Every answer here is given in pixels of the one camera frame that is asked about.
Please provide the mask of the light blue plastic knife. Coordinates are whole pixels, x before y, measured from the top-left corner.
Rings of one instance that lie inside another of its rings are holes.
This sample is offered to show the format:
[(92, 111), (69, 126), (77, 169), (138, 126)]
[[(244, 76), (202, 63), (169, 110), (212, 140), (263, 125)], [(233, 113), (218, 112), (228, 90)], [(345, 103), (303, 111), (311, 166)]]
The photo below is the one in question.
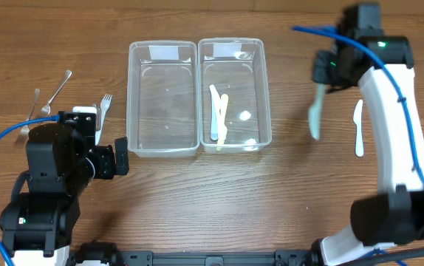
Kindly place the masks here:
[(212, 141), (217, 141), (218, 138), (219, 138), (219, 135), (218, 135), (218, 127), (217, 127), (215, 107), (212, 106), (211, 109), (212, 109), (212, 111), (211, 111), (211, 132), (210, 132), (210, 138), (212, 139)]

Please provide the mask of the white plastic fork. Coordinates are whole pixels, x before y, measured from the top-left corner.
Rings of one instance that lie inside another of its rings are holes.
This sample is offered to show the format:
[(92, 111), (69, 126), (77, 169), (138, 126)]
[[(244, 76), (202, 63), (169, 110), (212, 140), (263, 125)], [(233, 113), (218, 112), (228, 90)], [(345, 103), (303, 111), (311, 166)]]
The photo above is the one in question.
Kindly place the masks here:
[(96, 131), (95, 134), (95, 145), (98, 145), (100, 143), (102, 131), (103, 131), (103, 125), (106, 118), (106, 113), (109, 110), (109, 107), (112, 102), (112, 95), (104, 95), (102, 101), (100, 102), (100, 128)]

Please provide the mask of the long silver metal fork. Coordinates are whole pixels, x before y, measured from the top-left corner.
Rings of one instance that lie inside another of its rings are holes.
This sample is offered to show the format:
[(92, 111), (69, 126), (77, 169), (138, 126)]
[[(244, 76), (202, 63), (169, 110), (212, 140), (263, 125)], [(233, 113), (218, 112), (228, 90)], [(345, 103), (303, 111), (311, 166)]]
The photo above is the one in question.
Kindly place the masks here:
[(51, 112), (51, 105), (58, 93), (63, 89), (66, 82), (71, 78), (72, 71), (66, 70), (64, 73), (64, 77), (61, 79), (61, 82), (58, 85), (58, 88), (54, 91), (51, 98), (47, 101), (47, 103), (41, 108), (41, 111), (37, 114), (37, 118), (47, 117)]

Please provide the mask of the pale teal plastic knife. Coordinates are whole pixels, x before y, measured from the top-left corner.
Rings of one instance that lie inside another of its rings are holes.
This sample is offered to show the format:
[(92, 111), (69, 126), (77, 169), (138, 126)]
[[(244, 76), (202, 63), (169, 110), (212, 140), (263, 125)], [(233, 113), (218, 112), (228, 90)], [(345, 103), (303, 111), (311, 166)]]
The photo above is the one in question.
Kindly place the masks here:
[(321, 138), (321, 113), (325, 96), (325, 85), (318, 83), (316, 86), (315, 99), (308, 110), (308, 126), (313, 139)]

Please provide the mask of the cream white plastic knife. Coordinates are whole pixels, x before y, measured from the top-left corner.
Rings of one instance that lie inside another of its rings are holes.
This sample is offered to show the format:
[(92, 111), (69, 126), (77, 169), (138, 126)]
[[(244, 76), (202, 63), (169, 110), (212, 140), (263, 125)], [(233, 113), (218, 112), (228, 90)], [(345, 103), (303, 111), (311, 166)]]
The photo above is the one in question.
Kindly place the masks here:
[(219, 117), (219, 102), (220, 102), (220, 96), (219, 93), (216, 90), (216, 87), (214, 84), (211, 84), (209, 86), (209, 90), (211, 93), (211, 107), (214, 106), (215, 107), (215, 112), (216, 112), (216, 120)]

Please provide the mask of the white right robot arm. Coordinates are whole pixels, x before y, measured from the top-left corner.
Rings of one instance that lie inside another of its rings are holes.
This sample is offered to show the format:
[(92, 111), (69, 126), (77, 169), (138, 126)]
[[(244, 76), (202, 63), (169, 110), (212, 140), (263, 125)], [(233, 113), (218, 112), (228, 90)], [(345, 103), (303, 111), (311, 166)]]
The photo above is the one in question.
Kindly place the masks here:
[(409, 40), (386, 35), (376, 3), (347, 7), (335, 27), (310, 33), (334, 40), (317, 53), (312, 80), (318, 92), (309, 110), (313, 136), (323, 96), (359, 88), (377, 151), (377, 193), (352, 203), (350, 223), (315, 241), (306, 265), (375, 265), (401, 262), (389, 249), (424, 240), (424, 137), (414, 96), (414, 57)]

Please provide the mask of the yellow plastic knife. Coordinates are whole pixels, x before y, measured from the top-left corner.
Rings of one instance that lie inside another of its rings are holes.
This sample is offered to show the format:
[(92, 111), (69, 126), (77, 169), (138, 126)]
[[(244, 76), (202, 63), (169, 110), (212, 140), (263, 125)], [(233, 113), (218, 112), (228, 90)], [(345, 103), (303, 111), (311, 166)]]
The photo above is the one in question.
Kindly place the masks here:
[(222, 145), (225, 143), (226, 136), (228, 133), (228, 128), (225, 125), (225, 117), (228, 109), (228, 100), (229, 96), (227, 94), (222, 94), (219, 102), (219, 117), (217, 118), (217, 129), (218, 129), (218, 140), (216, 148), (217, 151), (222, 149)]

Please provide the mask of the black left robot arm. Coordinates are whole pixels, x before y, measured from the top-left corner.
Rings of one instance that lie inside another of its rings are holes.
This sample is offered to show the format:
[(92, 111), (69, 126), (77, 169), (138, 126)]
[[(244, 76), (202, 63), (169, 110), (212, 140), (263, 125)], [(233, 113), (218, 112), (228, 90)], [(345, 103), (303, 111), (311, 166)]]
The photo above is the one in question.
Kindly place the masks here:
[(81, 214), (79, 197), (93, 179), (129, 172), (128, 140), (95, 141), (96, 114), (59, 112), (36, 119), (28, 134), (28, 170), (20, 173), (0, 216), (8, 265), (76, 265), (96, 259), (121, 263), (112, 244), (89, 244), (70, 258), (72, 232)]

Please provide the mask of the mint green plastic knife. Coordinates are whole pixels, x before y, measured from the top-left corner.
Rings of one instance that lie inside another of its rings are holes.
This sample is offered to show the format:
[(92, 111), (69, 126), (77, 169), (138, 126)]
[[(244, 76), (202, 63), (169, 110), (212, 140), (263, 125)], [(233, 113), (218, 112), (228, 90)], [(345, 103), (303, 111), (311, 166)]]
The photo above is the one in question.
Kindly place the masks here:
[(362, 134), (362, 111), (363, 111), (363, 100), (360, 99), (353, 113), (353, 123), (355, 125), (355, 155), (362, 157), (364, 155), (363, 146), (363, 134)]

